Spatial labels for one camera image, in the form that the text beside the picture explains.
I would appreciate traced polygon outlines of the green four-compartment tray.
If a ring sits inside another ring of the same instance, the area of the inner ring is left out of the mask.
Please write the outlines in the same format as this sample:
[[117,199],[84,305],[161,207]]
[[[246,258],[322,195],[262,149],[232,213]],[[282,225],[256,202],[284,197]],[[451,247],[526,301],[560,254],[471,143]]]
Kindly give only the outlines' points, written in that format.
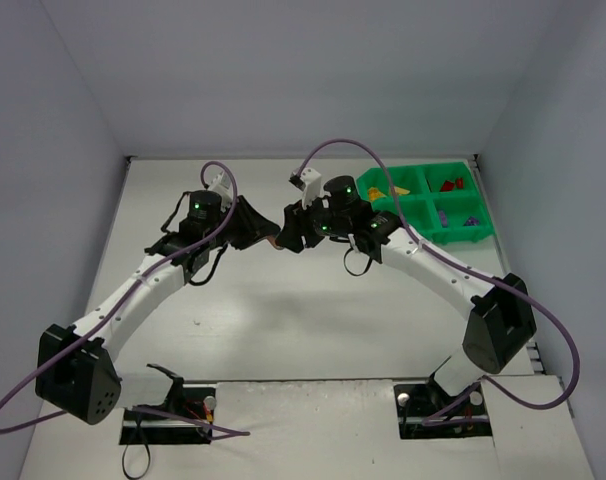
[[[472,172],[466,163],[446,162],[392,166],[386,177],[378,168],[370,168],[360,175],[356,185],[360,196],[369,201],[367,190],[377,187],[387,197],[370,202],[375,210],[397,211],[391,192],[394,187],[411,191],[409,195],[398,195],[400,206],[407,222],[423,237],[445,245],[452,242],[478,242],[495,234],[494,226]],[[465,188],[440,192],[442,184],[462,177]],[[443,228],[437,215],[443,210],[448,218],[448,227]],[[480,226],[464,226],[465,220],[474,216]]]

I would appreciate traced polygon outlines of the purple rounded lego brick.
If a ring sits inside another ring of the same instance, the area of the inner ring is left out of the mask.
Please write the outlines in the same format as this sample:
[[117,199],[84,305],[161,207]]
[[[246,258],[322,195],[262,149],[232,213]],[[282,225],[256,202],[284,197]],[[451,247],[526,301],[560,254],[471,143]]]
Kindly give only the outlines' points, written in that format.
[[448,227],[448,218],[447,218],[446,213],[443,210],[438,210],[437,215],[438,215],[441,226],[443,228],[447,228]]

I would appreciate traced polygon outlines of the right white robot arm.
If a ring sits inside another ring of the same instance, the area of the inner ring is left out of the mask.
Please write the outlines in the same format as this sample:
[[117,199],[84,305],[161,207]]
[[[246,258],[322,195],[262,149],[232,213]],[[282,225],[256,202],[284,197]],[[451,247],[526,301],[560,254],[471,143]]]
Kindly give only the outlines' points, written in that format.
[[376,211],[361,199],[349,175],[323,181],[307,169],[291,183],[302,195],[284,210],[278,246],[294,253],[313,248],[325,238],[346,240],[371,261],[417,280],[449,303],[465,320],[460,347],[430,375],[439,394],[456,397],[485,375],[497,375],[534,336],[527,289],[516,275],[504,278],[505,289],[478,279],[471,268],[453,268],[455,258],[420,234],[408,233],[401,218]]

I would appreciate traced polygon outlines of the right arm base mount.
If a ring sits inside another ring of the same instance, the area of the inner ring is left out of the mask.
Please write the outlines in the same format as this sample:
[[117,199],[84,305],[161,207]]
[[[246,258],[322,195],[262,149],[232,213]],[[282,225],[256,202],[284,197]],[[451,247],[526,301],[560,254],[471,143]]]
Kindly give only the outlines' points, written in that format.
[[479,383],[461,400],[441,398],[424,383],[393,385],[401,440],[460,440],[493,435]]

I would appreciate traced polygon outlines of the red long lego brick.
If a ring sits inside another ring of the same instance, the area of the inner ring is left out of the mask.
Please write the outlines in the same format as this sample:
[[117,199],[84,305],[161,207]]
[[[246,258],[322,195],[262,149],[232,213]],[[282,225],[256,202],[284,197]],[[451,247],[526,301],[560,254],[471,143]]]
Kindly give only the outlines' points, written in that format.
[[442,184],[440,192],[450,192],[455,190],[456,188],[457,185],[454,182],[447,180]]

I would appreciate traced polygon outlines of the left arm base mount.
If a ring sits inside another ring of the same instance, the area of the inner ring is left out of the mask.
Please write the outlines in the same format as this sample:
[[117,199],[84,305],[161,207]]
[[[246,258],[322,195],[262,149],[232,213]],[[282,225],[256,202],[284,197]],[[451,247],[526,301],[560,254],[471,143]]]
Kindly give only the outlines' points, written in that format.
[[[216,408],[216,387],[211,384],[188,384],[175,372],[158,364],[148,364],[171,380],[169,392],[163,401],[151,408],[207,422],[214,421]],[[119,444],[129,445],[208,445],[213,438],[213,430],[191,423],[166,418],[158,414],[138,413],[125,410]]]

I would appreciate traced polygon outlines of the purple lego plate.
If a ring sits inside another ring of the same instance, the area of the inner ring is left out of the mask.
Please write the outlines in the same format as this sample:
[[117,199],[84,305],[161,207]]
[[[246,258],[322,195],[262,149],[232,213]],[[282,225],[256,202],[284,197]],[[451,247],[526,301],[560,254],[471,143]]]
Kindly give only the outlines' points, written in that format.
[[464,222],[464,226],[480,226],[480,225],[481,225],[481,221],[474,216],[468,217]]

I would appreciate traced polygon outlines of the yellow long lego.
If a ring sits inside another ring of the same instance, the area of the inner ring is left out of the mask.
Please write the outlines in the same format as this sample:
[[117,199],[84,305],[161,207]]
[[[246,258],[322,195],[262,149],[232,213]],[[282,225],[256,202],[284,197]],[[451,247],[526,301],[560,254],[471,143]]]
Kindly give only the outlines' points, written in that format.
[[370,202],[375,202],[376,200],[383,199],[386,197],[387,195],[377,187],[370,187],[367,190],[367,198]]

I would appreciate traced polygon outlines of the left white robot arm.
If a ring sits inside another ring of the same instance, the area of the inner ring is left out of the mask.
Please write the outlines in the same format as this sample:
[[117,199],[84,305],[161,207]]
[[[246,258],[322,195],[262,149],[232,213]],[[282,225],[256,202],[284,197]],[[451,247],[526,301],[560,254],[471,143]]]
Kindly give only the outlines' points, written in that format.
[[136,271],[101,305],[72,326],[52,325],[41,336],[35,391],[64,412],[95,425],[115,408],[145,405],[177,413],[184,380],[152,364],[145,376],[117,372],[121,349],[170,296],[188,285],[213,249],[247,249],[276,237],[279,226],[244,197],[223,207],[221,195],[189,195],[186,217],[146,248]]

